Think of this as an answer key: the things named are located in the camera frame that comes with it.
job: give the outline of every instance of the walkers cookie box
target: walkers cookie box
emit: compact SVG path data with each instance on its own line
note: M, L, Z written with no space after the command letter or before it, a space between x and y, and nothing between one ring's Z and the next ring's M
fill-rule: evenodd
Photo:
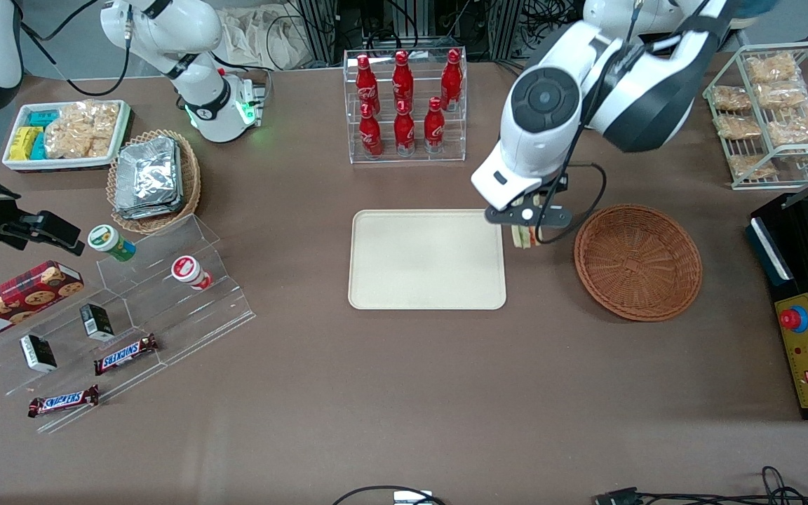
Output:
M80 274L52 261L0 284L0 332L80 290Z

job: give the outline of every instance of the yellow control panel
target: yellow control panel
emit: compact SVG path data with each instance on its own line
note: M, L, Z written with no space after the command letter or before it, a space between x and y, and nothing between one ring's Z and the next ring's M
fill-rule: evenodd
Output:
M808 293L775 304L800 406L808 409Z

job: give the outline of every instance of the yellow snack package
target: yellow snack package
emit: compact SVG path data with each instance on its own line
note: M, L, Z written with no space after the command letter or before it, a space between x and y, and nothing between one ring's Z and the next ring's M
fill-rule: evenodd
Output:
M42 127L20 127L14 134L14 141L8 150L10 160L29 160L29 153L33 150L36 136L42 133Z

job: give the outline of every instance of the small black box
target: small black box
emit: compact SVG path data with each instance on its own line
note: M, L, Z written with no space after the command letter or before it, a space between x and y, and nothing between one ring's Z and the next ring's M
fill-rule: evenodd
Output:
M80 319L83 319L86 336L89 338L102 342L114 338L112 322L110 322L108 313L102 307L85 304L80 307Z
M20 337L20 348L23 349L23 357L32 370L50 372L58 368L58 364L55 364L55 354L44 339L36 335Z

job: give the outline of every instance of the bottle cap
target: bottle cap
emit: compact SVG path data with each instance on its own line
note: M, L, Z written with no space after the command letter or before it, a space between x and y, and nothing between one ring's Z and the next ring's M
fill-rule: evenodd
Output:
M195 281L201 273L201 265L192 256L179 256L173 262L170 272L179 282Z
M119 237L121 237L121 234L119 234L114 227L109 224L99 224L98 227L94 227L93 230L89 232L87 242L89 242L93 249L106 253L118 244Z

